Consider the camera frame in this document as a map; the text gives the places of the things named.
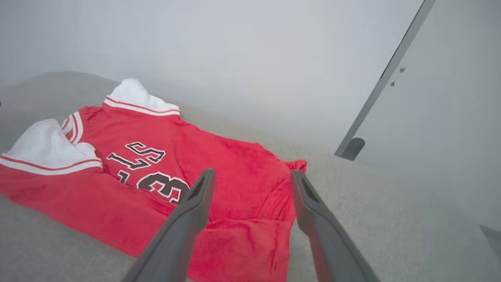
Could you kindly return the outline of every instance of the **printed number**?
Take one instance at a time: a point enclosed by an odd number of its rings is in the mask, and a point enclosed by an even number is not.
[[[150,192],[157,191],[170,203],[179,204],[182,200],[181,195],[186,195],[189,186],[177,177],[163,174],[161,172],[152,173],[137,182],[137,188],[146,189]]]
[[[125,184],[125,182],[127,182],[127,179],[129,179],[130,174],[123,170],[119,170],[118,176],[120,176],[120,182]]]
[[[154,148],[147,148],[146,145],[141,142],[127,144],[125,145],[125,147],[140,156],[149,155],[148,157],[146,157],[146,159],[154,163],[158,163],[162,160],[163,156],[165,156],[165,151],[157,150]]]
[[[136,169],[141,169],[141,168],[147,168],[147,167],[150,167],[151,165],[147,162],[145,162],[144,160],[142,159],[135,159],[136,163],[133,163],[115,153],[111,153],[107,159],[109,160],[112,160],[112,161],[116,161],[116,162],[119,162],[121,164],[124,164],[126,165],[130,170],[136,170]]]
[[[136,155],[146,157],[146,159],[139,158],[135,159],[135,162],[132,162],[122,156],[117,155],[116,153],[111,153],[107,157],[107,159],[126,165],[132,171],[150,167],[151,164],[148,161],[157,164],[165,156],[165,151],[146,147],[146,145],[141,142],[133,142],[125,145],[125,147],[131,150]]]
[[[143,158],[134,159],[133,162],[116,153],[111,153],[106,159],[119,162],[133,171],[150,167],[151,163],[157,164],[165,156],[165,151],[147,147],[141,142],[133,142],[125,145],[125,147]],[[118,176],[121,183],[126,183],[130,177],[130,173],[119,170]],[[160,195],[167,198],[170,203],[175,204],[179,204],[182,200],[182,195],[186,195],[189,191],[189,186],[184,181],[161,172],[148,174],[141,178],[137,182],[137,188],[150,192],[157,191]]]

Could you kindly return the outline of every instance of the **white wall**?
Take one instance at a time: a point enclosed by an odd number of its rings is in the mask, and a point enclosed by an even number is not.
[[[136,77],[333,153],[421,2],[2,0],[0,88],[47,71]]]
[[[501,230],[501,2],[437,0],[358,130],[356,162],[406,176]]]

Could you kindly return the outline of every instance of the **red fabric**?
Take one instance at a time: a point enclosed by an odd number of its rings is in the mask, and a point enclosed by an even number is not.
[[[188,277],[285,281],[295,219],[290,174],[292,169],[304,172],[305,161],[283,162],[257,143],[213,135],[179,115],[151,116],[106,104],[85,107],[79,114],[80,143],[96,148],[104,171],[89,168],[40,176],[0,166],[0,191],[14,202],[139,256],[177,206],[175,198],[186,196],[182,183],[191,187],[204,169],[214,168],[209,223],[196,239]],[[126,147],[136,143],[132,147],[142,155]],[[159,151],[165,155],[155,163]],[[131,168],[124,162],[143,167]],[[125,184],[119,182],[125,178]],[[155,182],[157,178],[164,183]],[[145,179],[151,180],[147,189],[152,191],[137,189]]]

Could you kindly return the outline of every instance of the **red jersey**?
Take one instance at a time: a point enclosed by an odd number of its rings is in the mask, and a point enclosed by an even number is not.
[[[139,256],[206,168],[215,169],[216,184],[188,277],[284,281],[295,219],[290,173],[306,162],[202,131],[135,79],[62,126],[28,128],[0,159],[0,191]]]

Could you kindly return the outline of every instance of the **gray couch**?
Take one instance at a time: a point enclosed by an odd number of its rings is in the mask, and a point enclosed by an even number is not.
[[[84,105],[99,105],[117,84],[94,75],[58,72],[4,90],[0,152],[33,122],[61,121]],[[154,95],[176,103],[162,93]],[[260,142],[284,160],[306,159],[308,178],[381,281],[501,281],[499,264],[478,226],[425,189],[176,104],[184,119],[204,130]],[[43,214],[0,199],[1,281],[120,281],[134,261]],[[314,281],[309,242],[296,224],[290,249],[288,281]]]

